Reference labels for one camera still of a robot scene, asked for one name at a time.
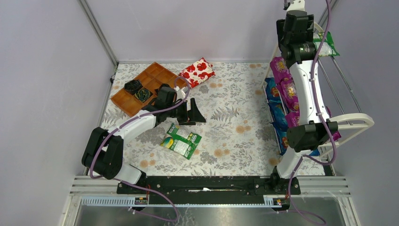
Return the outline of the green candy bag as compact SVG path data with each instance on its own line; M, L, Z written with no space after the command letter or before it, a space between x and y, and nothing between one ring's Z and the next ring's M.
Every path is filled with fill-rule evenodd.
M160 146L174 151L190 160L202 136L188 131L185 127L171 124Z
M323 38L324 32L319 32L319 33L314 33L313 34L313 43L316 47L316 50L318 50L322 38ZM335 44L333 37L330 32L327 32L327 36L325 38L325 41L322 43L321 50L319 52L319 57L330 57L330 56L340 56L340 53L336 50Z

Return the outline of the purple candy bag front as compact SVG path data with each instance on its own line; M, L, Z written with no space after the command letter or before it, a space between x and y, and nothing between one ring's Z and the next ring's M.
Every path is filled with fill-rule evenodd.
M299 101L294 82L292 80L281 81L280 86L282 88L283 100L289 110L299 112Z

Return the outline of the purple candy bag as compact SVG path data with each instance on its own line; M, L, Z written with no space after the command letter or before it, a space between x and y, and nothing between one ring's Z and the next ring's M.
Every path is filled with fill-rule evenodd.
M288 114L285 115L285 119L287 121L288 128L296 127L299 125L300 113L299 111L290 111ZM337 141L341 138L341 134L339 131L336 131L333 134L334 141Z
M281 81L280 86L282 88L283 100L289 110L299 112L299 101L294 82L292 80Z

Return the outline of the purple candy bag carried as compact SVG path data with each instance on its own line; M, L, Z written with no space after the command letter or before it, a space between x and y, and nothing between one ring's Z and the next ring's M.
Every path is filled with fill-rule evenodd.
M270 62L270 68L276 84L292 79L291 73L283 57L274 57Z

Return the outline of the purple candy bag top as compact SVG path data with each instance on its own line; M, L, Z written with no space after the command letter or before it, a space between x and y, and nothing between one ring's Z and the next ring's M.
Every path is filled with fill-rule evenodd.
M299 111L290 111L288 114L285 115L285 119L287 121L288 128L296 127L299 125L300 113ZM337 141L341 138L341 134L339 131L336 131L333 134L334 141Z

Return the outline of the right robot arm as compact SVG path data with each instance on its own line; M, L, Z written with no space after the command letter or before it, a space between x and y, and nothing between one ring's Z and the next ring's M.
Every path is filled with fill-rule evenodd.
M319 47L313 42L314 16L298 9L287 10L285 19L278 20L276 26L278 46L299 101L299 125L288 129L289 147L275 169L280 178L289 179L302 157L331 139L338 124L329 119L316 75Z

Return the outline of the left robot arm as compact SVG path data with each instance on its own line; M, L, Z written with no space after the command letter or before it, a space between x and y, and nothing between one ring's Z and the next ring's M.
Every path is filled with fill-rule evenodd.
M123 160L124 145L142 133L155 128L167 118L175 118L179 125L205 123L195 99L187 101L188 92L162 84L157 97L135 116L113 129L97 127L92 130L81 163L97 177L136 184L142 171Z

